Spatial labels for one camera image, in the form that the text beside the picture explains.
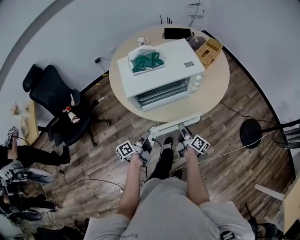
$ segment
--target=wooden floor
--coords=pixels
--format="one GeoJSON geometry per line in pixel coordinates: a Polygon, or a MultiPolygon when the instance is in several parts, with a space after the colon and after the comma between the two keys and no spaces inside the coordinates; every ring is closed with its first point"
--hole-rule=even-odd
{"type": "MultiPolygon", "coordinates": [[[[222,101],[244,115],[275,122],[266,103],[249,78],[229,56],[227,59],[230,67],[230,82],[222,101]]],[[[108,77],[103,79],[99,86],[93,86],[85,95],[91,100],[104,97],[96,108],[96,113],[101,118],[112,120],[110,127],[105,123],[95,124],[92,127],[98,147],[93,148],[88,135],[85,135],[70,147],[72,155],[70,164],[61,167],[37,164],[37,167],[49,172],[64,170],[68,183],[83,179],[102,179],[124,184],[128,162],[120,162],[115,154],[116,146],[128,139],[133,143],[150,124],[158,124],[158,122],[140,118],[127,110],[114,96],[108,77]]],[[[200,122],[189,128],[193,134],[199,134],[211,144],[199,160],[241,147],[239,129],[245,119],[221,103],[202,116],[200,122]]],[[[270,126],[266,122],[260,124],[262,127],[270,126]]],[[[278,133],[274,132],[266,136],[259,147],[253,150],[242,148],[200,164],[212,201],[232,200],[242,215],[248,219],[244,207],[244,203],[247,203],[253,216],[260,222],[265,215],[272,217],[278,211],[280,201],[260,193],[253,187],[258,183],[284,193],[292,181],[288,154],[273,142],[276,134],[278,133]]],[[[165,138],[166,136],[161,136],[159,142],[163,143],[165,138]]],[[[53,142],[49,142],[46,134],[42,135],[35,147],[46,151],[62,152],[62,146],[56,148],[53,142]]],[[[156,144],[152,151],[148,175],[158,161],[159,151],[159,145],[156,144]]],[[[176,159],[173,169],[182,165],[184,165],[183,159],[176,159]]],[[[185,179],[185,168],[183,170],[183,179],[185,179]]],[[[93,180],[68,186],[62,174],[55,173],[54,176],[57,178],[56,182],[44,185],[44,189],[57,203],[58,212],[55,213],[55,219],[58,226],[74,226],[74,220],[83,222],[85,218],[104,217],[116,212],[121,196],[118,192],[119,187],[93,180]]],[[[35,183],[30,183],[27,187],[30,196],[36,196],[40,190],[41,187],[35,183]]],[[[43,216],[41,221],[33,224],[55,229],[47,214],[43,216]]],[[[54,222],[52,213],[49,213],[49,217],[54,222]]]]}

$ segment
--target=green tissue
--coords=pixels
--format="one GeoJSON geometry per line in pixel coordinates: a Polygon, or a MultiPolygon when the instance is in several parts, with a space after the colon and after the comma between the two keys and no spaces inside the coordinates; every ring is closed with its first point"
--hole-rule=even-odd
{"type": "Polygon", "coordinates": [[[150,52],[141,55],[131,62],[134,66],[132,69],[134,73],[151,70],[164,64],[164,61],[159,58],[159,52],[150,52]]]}

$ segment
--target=baseboard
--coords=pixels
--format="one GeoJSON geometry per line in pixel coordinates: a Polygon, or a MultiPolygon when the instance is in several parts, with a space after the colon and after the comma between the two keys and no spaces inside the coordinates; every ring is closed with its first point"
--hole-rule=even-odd
{"type": "MultiPolygon", "coordinates": [[[[103,78],[106,77],[105,74],[109,74],[109,71],[106,71],[104,74],[102,74],[101,76],[99,76],[97,79],[95,79],[94,81],[92,81],[87,87],[85,87],[82,91],[80,91],[80,95],[83,95],[84,93],[86,93],[92,86],[94,86],[96,83],[100,82],[103,78]]],[[[46,127],[48,127],[49,125],[53,124],[54,121],[56,120],[57,118],[52,118],[51,121],[47,124],[46,127]]],[[[42,134],[44,132],[41,132],[39,135],[38,135],[38,138],[36,139],[36,141],[32,144],[32,146],[34,146],[36,144],[36,142],[41,138],[42,134]]]]}
{"type": "MultiPolygon", "coordinates": [[[[205,33],[206,35],[210,36],[211,38],[216,39],[213,35],[211,35],[208,31],[206,30],[202,30],[201,32],[205,33]]],[[[235,63],[244,71],[244,73],[247,75],[247,77],[250,79],[250,81],[253,83],[253,85],[256,87],[256,89],[258,90],[258,92],[261,94],[262,98],[264,99],[265,103],[268,105],[268,108],[270,109],[275,122],[277,125],[280,125],[280,121],[278,116],[276,115],[274,108],[272,107],[271,103],[269,102],[267,96],[264,94],[263,90],[260,88],[260,86],[257,84],[257,82],[255,81],[255,79],[253,78],[253,76],[247,71],[247,69],[241,64],[241,62],[225,47],[223,46],[223,51],[225,53],[227,53],[234,61],[235,63]]],[[[291,150],[286,149],[287,154],[289,156],[289,161],[290,161],[290,165],[291,165],[291,170],[292,170],[292,174],[293,174],[293,178],[296,179],[296,172],[295,172],[295,167],[294,167],[294,162],[293,162],[293,157],[291,154],[291,150]]]]}

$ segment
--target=toaster oven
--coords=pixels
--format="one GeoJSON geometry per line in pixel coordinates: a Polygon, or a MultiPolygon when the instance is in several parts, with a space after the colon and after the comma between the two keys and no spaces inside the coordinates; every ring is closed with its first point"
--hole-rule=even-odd
{"type": "Polygon", "coordinates": [[[201,87],[205,74],[204,66],[185,39],[155,48],[164,56],[165,67],[133,75],[128,57],[118,60],[125,96],[141,111],[188,97],[201,87]]]}

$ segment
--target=person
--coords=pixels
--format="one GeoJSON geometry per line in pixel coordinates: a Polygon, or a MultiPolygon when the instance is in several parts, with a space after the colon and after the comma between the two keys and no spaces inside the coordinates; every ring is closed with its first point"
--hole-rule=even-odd
{"type": "Polygon", "coordinates": [[[68,164],[70,162],[69,148],[63,147],[62,155],[58,156],[54,151],[46,152],[31,146],[18,146],[18,131],[14,130],[12,135],[12,148],[0,146],[0,169],[7,165],[11,165],[13,160],[20,161],[23,167],[30,167],[33,163],[42,163],[44,165],[59,166],[60,164],[68,164]]]}
{"type": "Polygon", "coordinates": [[[200,175],[195,150],[187,147],[187,182],[169,178],[173,163],[173,140],[166,138],[164,150],[140,194],[142,162],[134,153],[118,212],[91,218],[84,240],[216,240],[227,231],[239,240],[254,240],[250,224],[233,202],[210,202],[200,175]]]}
{"type": "Polygon", "coordinates": [[[1,191],[0,208],[10,212],[11,207],[16,207],[19,211],[28,210],[30,208],[45,208],[55,209],[55,204],[51,201],[47,201],[45,195],[39,194],[36,197],[20,197],[19,195],[13,195],[8,197],[4,191],[1,191]]]}

